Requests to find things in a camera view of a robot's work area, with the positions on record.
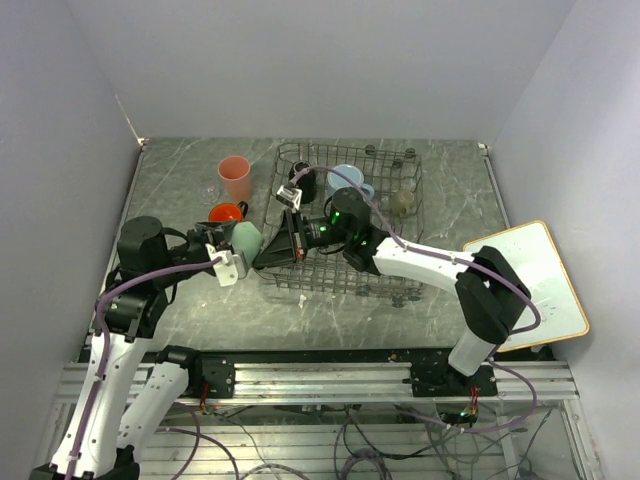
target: red cup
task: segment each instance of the red cup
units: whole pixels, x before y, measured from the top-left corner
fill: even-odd
[[[238,205],[233,203],[221,203],[216,205],[209,212],[209,221],[211,223],[225,223],[235,220],[242,222],[249,211],[247,202],[240,202]]]

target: white board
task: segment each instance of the white board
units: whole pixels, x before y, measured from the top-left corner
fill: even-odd
[[[587,317],[543,222],[527,223],[475,240],[465,245],[464,251],[477,252],[484,245],[500,250],[531,292],[531,299],[542,316],[538,328],[510,336],[500,352],[557,342],[589,331]],[[516,328],[532,323],[533,313],[526,308]]]

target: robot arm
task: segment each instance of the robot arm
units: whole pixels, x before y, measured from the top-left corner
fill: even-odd
[[[34,470],[32,480],[138,478],[134,460],[171,404],[185,393],[200,393],[202,366],[198,352],[167,347],[142,394],[122,416],[134,374],[171,303],[166,290],[173,288],[175,295],[179,282],[201,271],[180,271],[180,266],[210,262],[212,268],[204,271],[216,276],[221,285],[246,276],[248,267],[242,252],[235,252],[228,241],[233,226],[197,224],[185,235],[164,228],[152,217],[137,217],[123,225],[117,244],[120,265],[109,275],[108,291],[150,272],[178,268],[138,282],[110,300],[105,310],[109,332],[98,328],[92,337],[87,376],[67,433],[51,464]],[[166,236],[178,236],[183,243],[170,249]],[[98,377],[105,334],[110,347],[106,370]]]
[[[410,278],[457,295],[467,328],[448,361],[456,375],[473,375],[490,352],[509,336],[524,304],[509,289],[491,282],[468,264],[481,264],[506,278],[530,298],[528,290],[500,252],[493,248],[484,247],[473,255],[406,241],[403,241],[403,248],[397,239],[371,225],[370,216],[369,206],[353,188],[343,188],[334,194],[328,217],[307,219],[295,209],[286,209],[278,234],[255,258],[253,267],[260,269],[302,262],[312,248],[341,243],[344,258],[358,271]],[[134,218],[122,228],[117,245],[120,279],[112,279],[111,286],[169,266],[203,263],[215,258],[221,260],[205,271],[216,276],[221,285],[231,285],[246,276],[249,270],[242,252],[235,252],[227,240],[230,236],[225,228],[232,227],[198,224],[196,230],[183,235],[163,228],[157,219]],[[166,235],[177,235],[184,243],[169,249]],[[418,247],[420,251],[428,250],[452,261],[443,262],[416,253]],[[199,395],[202,388],[198,352],[167,347],[159,356],[142,393],[120,418],[136,368],[150,347],[160,316],[170,304],[165,290],[175,289],[180,281],[198,271],[158,277],[113,299],[106,312],[111,336],[107,370],[101,379],[96,377],[104,347],[98,331],[92,339],[87,377],[67,435],[51,464],[34,470],[31,480],[138,478],[135,460],[171,404],[185,392]],[[100,388],[93,395],[95,382],[100,382]],[[72,456],[70,452],[81,425],[87,428],[78,455]]]
[[[371,224],[371,207],[352,187],[333,195],[328,216],[308,219],[295,210],[299,205],[296,189],[293,190],[294,193],[287,193],[289,190],[283,188],[279,192],[278,198],[294,210],[283,212],[278,233],[255,259],[253,267],[302,262],[313,248],[342,244],[343,257],[358,271],[409,278],[456,295],[466,329],[448,361],[465,377],[475,374],[489,354],[506,341],[525,308],[522,298],[531,298],[509,262],[495,248],[485,246],[470,254],[392,238]],[[495,281],[496,276],[519,290],[520,295]]]

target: light blue mug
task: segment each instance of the light blue mug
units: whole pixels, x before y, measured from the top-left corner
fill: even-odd
[[[373,188],[368,183],[364,183],[364,174],[360,171],[358,167],[353,165],[337,165],[333,167],[334,170],[342,173],[346,177],[348,177],[353,183],[358,185],[364,192],[369,196],[369,198],[373,198],[376,193],[375,188]],[[332,196],[336,191],[341,188],[351,187],[352,185],[347,182],[344,178],[336,175],[333,172],[329,172],[327,174],[327,198]]]

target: gray marble table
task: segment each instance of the gray marble table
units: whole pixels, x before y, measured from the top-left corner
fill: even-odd
[[[251,161],[253,205],[266,205],[276,148],[313,142],[404,151],[422,156],[425,200],[423,243],[450,249],[505,228],[490,175],[478,145],[470,141],[282,138],[152,138],[132,186],[127,218],[158,217],[182,231],[207,218],[211,207],[228,201],[216,166],[229,155]],[[263,213],[248,220],[262,228]],[[389,299],[350,294],[300,292],[265,285],[251,272],[232,288],[208,275],[180,284],[155,336],[155,349],[167,344],[201,350],[348,349],[453,346],[463,318],[450,294],[425,287],[422,299],[402,308]]]

